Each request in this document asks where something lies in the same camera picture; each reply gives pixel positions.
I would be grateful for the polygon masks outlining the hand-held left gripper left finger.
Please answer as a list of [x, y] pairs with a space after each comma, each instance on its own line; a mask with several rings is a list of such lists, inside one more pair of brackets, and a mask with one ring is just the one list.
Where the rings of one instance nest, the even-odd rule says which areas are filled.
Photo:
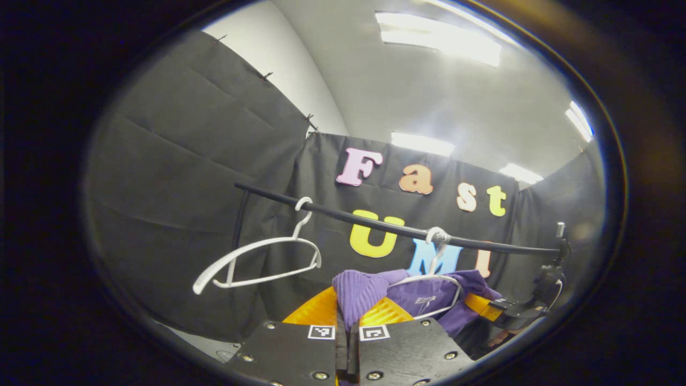
[[332, 287], [282, 322], [265, 320], [226, 367], [252, 385], [338, 385], [338, 303]]

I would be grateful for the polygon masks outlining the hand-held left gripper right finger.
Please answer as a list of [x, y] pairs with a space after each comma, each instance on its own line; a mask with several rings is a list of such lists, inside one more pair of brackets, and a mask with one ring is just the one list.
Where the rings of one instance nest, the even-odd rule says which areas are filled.
[[472, 362], [434, 318], [415, 320], [388, 298], [354, 322], [348, 336], [350, 385], [431, 385]]

